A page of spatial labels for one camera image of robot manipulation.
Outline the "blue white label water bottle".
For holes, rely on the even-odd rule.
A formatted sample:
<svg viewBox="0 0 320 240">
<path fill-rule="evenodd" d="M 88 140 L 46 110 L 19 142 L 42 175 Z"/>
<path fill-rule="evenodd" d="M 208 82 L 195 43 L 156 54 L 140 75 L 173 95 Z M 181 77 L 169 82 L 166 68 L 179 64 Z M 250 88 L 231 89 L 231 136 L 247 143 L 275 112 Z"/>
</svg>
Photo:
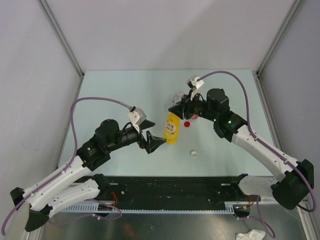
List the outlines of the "blue white label water bottle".
<svg viewBox="0 0 320 240">
<path fill-rule="evenodd" d="M 183 91 L 177 91 L 174 95 L 173 95 L 173 99 L 172 99 L 172 103 L 176 104 L 178 102 L 180 102 L 183 98 L 183 96 L 185 95 L 185 93 Z"/>
</svg>

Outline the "red label water bottle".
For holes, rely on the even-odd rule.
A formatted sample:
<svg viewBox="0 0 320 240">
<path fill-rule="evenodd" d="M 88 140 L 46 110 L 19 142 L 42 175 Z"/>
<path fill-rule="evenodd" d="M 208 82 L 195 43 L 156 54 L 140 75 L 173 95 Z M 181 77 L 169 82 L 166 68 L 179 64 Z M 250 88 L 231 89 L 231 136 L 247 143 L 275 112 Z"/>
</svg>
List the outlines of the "red label water bottle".
<svg viewBox="0 0 320 240">
<path fill-rule="evenodd" d="M 198 117 L 199 117 L 198 115 L 195 115 L 195 114 L 194 114 L 194 115 L 191 117 L 191 119 L 192 119 L 192 120 L 196 120 L 196 119 L 198 119 Z"/>
</svg>

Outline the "red bottle cap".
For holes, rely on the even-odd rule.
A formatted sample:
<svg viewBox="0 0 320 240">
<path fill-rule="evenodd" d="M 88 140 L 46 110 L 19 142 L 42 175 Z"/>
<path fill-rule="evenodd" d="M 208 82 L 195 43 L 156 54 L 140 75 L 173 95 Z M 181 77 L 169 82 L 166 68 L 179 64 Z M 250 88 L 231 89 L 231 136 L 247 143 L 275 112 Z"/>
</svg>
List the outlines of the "red bottle cap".
<svg viewBox="0 0 320 240">
<path fill-rule="evenodd" d="M 186 128 L 189 128 L 190 125 L 191 125 L 191 123 L 190 123 L 189 121 L 185 121 L 185 122 L 184 122 L 184 126 L 185 126 Z"/>
</svg>

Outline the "yellow juice bottle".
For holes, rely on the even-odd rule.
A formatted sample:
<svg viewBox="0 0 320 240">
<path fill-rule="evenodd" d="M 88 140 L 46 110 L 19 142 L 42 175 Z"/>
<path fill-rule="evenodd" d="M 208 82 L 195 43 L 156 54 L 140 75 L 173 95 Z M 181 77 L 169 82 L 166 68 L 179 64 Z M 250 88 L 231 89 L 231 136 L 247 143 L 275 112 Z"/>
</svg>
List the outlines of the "yellow juice bottle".
<svg viewBox="0 0 320 240">
<path fill-rule="evenodd" d="M 164 125 L 164 138 L 167 144 L 175 144 L 178 141 L 181 119 L 169 112 Z"/>
</svg>

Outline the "white bottle cap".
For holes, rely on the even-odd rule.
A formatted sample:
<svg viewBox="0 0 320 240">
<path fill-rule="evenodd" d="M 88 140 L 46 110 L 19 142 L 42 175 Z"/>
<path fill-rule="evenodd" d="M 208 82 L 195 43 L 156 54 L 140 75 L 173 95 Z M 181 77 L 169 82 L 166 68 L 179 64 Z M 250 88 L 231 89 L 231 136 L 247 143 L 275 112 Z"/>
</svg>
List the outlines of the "white bottle cap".
<svg viewBox="0 0 320 240">
<path fill-rule="evenodd" d="M 190 152 L 190 156 L 191 156 L 192 158 L 196 158 L 196 157 L 198 156 L 198 153 L 197 153 L 196 151 L 191 151 L 191 152 Z"/>
</svg>

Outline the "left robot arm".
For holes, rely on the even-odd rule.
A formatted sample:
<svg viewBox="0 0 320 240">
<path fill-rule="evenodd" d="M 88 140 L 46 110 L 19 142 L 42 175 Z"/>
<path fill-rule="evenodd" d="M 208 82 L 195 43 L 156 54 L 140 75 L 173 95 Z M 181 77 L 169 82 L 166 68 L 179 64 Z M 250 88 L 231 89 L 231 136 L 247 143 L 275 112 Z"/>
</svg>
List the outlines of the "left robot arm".
<svg viewBox="0 0 320 240">
<path fill-rule="evenodd" d="M 21 201 L 29 207 L 24 229 L 32 232 L 49 221 L 59 211 L 85 200 L 105 200 L 111 196 L 111 185 L 102 173 L 95 174 L 84 183 L 69 187 L 70 184 L 92 173 L 110 160 L 110 154 L 131 144 L 138 144 L 148 154 L 166 143 L 166 139 L 153 136 L 148 130 L 154 122 L 144 120 L 135 128 L 127 123 L 123 129 L 114 119 L 104 120 L 95 130 L 93 137 L 85 142 L 62 167 L 28 189 L 14 188 L 10 196 L 17 206 Z"/>
</svg>

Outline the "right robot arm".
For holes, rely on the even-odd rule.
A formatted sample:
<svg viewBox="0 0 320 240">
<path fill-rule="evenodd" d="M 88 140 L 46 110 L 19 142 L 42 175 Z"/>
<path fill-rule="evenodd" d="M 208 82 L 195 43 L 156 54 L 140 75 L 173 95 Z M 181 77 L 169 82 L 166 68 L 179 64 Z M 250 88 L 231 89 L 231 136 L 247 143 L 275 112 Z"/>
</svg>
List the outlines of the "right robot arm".
<svg viewBox="0 0 320 240">
<path fill-rule="evenodd" d="M 272 178 L 243 173 L 231 182 L 231 196 L 242 201 L 248 195 L 275 199 L 292 210 L 311 193 L 314 187 L 314 166 L 307 159 L 298 161 L 285 154 L 254 132 L 248 121 L 231 111 L 223 89 L 212 88 L 201 100 L 200 95 L 185 94 L 169 109 L 182 120 L 193 115 L 213 122 L 215 133 L 222 139 L 247 151 L 272 174 Z"/>
</svg>

